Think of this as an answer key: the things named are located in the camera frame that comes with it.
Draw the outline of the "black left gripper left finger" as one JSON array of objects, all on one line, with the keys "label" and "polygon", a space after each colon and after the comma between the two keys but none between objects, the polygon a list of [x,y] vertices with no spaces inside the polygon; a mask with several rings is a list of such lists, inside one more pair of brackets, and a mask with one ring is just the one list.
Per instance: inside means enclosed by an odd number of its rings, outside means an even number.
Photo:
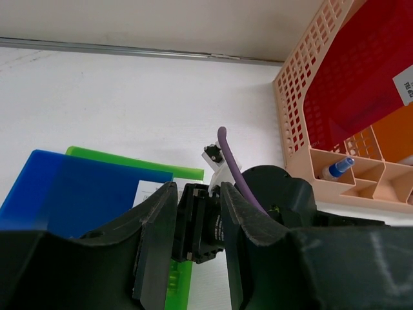
[{"label": "black left gripper left finger", "polygon": [[126,216],[80,238],[1,232],[1,308],[146,309],[133,294],[141,228]]}]

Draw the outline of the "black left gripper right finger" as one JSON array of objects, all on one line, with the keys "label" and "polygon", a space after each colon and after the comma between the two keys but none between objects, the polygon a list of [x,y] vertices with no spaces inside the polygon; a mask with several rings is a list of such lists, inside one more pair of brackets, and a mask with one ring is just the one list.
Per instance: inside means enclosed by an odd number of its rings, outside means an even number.
[{"label": "black left gripper right finger", "polygon": [[412,228],[289,229],[221,186],[233,309],[411,309]]}]

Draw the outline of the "blue folder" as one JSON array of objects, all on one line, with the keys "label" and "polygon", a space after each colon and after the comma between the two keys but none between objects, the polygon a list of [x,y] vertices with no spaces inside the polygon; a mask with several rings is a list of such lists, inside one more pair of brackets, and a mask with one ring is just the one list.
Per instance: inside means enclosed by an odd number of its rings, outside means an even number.
[{"label": "blue folder", "polygon": [[78,238],[130,210],[141,181],[170,180],[170,172],[35,150],[1,206],[1,231]]}]

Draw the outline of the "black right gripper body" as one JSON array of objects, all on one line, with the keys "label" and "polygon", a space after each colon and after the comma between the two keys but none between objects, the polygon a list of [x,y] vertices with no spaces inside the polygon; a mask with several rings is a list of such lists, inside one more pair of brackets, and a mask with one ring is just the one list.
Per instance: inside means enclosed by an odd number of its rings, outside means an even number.
[{"label": "black right gripper body", "polygon": [[[258,202],[257,211],[288,228],[314,225],[317,206],[309,182],[292,177],[281,167],[259,165],[242,173]],[[172,258],[201,264],[225,248],[221,188],[187,183],[177,205]]]}]

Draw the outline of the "orange folder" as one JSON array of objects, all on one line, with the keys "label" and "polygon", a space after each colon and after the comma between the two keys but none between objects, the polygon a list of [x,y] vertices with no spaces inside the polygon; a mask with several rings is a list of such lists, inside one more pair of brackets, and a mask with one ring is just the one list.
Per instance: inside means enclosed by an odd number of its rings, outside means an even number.
[{"label": "orange folder", "polygon": [[412,165],[412,105],[401,107],[347,140],[350,154]]}]

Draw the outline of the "red folder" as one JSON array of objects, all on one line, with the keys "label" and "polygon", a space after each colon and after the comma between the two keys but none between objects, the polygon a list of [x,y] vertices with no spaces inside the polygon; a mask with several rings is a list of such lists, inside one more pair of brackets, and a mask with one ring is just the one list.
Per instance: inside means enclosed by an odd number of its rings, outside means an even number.
[{"label": "red folder", "polygon": [[332,150],[410,104],[412,1],[366,1],[337,33],[307,90],[310,145]]}]

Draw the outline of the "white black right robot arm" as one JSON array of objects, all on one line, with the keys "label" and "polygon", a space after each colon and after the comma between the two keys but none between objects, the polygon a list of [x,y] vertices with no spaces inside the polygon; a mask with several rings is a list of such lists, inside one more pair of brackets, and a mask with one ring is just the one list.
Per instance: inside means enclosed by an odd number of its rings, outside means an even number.
[{"label": "white black right robot arm", "polygon": [[[280,167],[255,166],[242,175],[262,208],[285,227],[384,225],[379,220],[319,211],[312,186]],[[224,248],[219,186],[209,192],[208,185],[187,183],[177,205],[172,259],[201,264],[214,259]]]}]

